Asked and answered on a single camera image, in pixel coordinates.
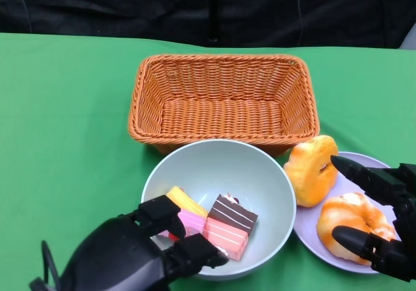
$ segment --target yellow cake slice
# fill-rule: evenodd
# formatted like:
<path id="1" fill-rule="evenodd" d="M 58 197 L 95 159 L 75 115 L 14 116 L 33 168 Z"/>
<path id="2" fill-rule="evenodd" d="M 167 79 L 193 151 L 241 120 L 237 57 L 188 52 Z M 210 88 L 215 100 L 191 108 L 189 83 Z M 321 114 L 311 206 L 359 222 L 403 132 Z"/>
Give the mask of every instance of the yellow cake slice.
<path id="1" fill-rule="evenodd" d="M 195 213 L 203 218 L 206 218 L 208 212 L 195 201 L 193 201 L 182 189 L 174 186 L 167 194 L 179 208 Z"/>

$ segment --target donut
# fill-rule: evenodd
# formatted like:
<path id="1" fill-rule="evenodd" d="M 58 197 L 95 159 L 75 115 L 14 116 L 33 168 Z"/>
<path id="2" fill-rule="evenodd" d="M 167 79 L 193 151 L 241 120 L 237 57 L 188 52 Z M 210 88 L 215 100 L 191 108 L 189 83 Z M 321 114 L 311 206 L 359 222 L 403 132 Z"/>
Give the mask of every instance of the donut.
<path id="1" fill-rule="evenodd" d="M 331 163 L 331 155 L 338 155 L 338 147 L 331 136 L 316 136 L 296 145 L 283 166 L 292 182 L 296 202 L 314 207 L 330 192 L 338 171 Z"/>
<path id="2" fill-rule="evenodd" d="M 396 238 L 395 229 L 387 222 L 383 212 L 359 192 L 351 192 L 326 200 L 317 223 L 317 233 L 320 241 L 336 257 L 342 257 L 361 265 L 370 265 L 369 261 L 353 254 L 335 241 L 332 230 L 340 225 L 353 227 L 366 233 L 374 233 L 388 241 Z"/>

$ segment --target dessert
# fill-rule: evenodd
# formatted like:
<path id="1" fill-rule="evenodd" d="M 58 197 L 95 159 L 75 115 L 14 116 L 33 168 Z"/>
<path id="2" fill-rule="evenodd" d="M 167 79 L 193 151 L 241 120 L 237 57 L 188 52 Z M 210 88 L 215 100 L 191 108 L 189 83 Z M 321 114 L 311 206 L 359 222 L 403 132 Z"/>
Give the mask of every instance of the dessert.
<path id="1" fill-rule="evenodd" d="M 339 225 L 374 233 L 388 241 L 396 238 L 395 229 L 387 222 L 383 212 L 359 192 L 331 197 L 325 201 L 317 223 L 317 232 L 322 243 L 336 257 L 352 260 L 362 265 L 370 265 L 369 261 L 349 252 L 335 241 L 332 237 L 332 230 Z"/>
<path id="2" fill-rule="evenodd" d="M 283 169 L 292 182 L 298 205 L 314 207 L 335 185 L 338 171 L 331 163 L 332 155 L 338 155 L 338 147 L 333 138 L 326 135 L 293 148 Z"/>
<path id="3" fill-rule="evenodd" d="M 179 187 L 173 187 L 167 194 L 178 207 L 189 212 L 195 213 L 203 218 L 206 218 L 208 212 L 197 202 L 193 201 L 186 193 Z"/>
<path id="4" fill-rule="evenodd" d="M 198 233 L 202 234 L 203 226 L 205 225 L 205 218 L 185 209 L 181 209 L 181 212 L 178 213 L 178 217 L 182 221 L 183 226 L 185 226 L 185 237 Z M 160 235 L 168 237 L 174 241 L 177 240 L 177 238 L 168 231 L 163 231 Z"/>
<path id="5" fill-rule="evenodd" d="M 202 235 L 232 260 L 241 259 L 248 243 L 247 232 L 212 218 L 207 218 Z"/>
<path id="6" fill-rule="evenodd" d="M 227 225 L 241 229 L 251 235 L 257 215 L 240 206 L 235 198 L 230 195 L 219 195 L 214 202 L 208 217 L 221 221 Z"/>

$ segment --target wicker basket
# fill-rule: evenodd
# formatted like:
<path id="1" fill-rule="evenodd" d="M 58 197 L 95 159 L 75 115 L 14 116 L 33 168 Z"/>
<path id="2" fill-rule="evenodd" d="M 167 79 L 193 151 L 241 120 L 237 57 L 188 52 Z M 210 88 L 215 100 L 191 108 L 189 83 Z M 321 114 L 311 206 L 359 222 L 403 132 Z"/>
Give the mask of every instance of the wicker basket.
<path id="1" fill-rule="evenodd" d="M 162 154 L 227 138 L 272 156 L 319 133 L 305 62 L 289 55 L 157 55 L 140 65 L 129 133 Z"/>

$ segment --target lavender plate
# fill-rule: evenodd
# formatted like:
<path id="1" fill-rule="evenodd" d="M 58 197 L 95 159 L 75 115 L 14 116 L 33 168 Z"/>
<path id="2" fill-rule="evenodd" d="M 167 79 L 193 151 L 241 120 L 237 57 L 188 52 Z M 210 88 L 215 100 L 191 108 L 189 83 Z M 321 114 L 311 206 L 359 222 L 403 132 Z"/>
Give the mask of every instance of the lavender plate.
<path id="1" fill-rule="evenodd" d="M 360 155 L 359 153 L 340 152 L 339 155 L 354 160 L 358 163 L 361 163 L 364 166 L 372 168 L 389 168 L 387 164 L 384 164 L 383 162 L 380 162 L 374 158 L 365 155 Z M 344 175 L 339 173 L 337 182 L 335 186 L 332 188 L 331 192 L 326 196 L 326 199 L 328 199 L 329 197 L 341 196 L 343 194 L 346 194 L 347 192 L 364 193 L 364 191 L 360 187 L 358 187 L 356 184 L 346 179 Z M 370 199 L 370 201 L 373 205 L 375 205 L 385 214 L 389 223 L 392 223 L 396 219 L 392 207 L 382 206 L 381 204 L 373 201 L 372 199 Z M 322 260 L 331 265 L 334 265 L 335 267 L 354 273 L 378 273 L 372 270 L 370 266 L 359 265 L 355 262 L 351 262 L 349 260 L 336 257 L 335 255 L 331 254 L 322 244 L 318 237 L 316 226 L 324 202 L 325 200 L 313 208 L 304 208 L 298 206 L 296 219 L 294 221 L 294 231 L 298 235 L 299 239 L 317 257 L 321 258 Z"/>

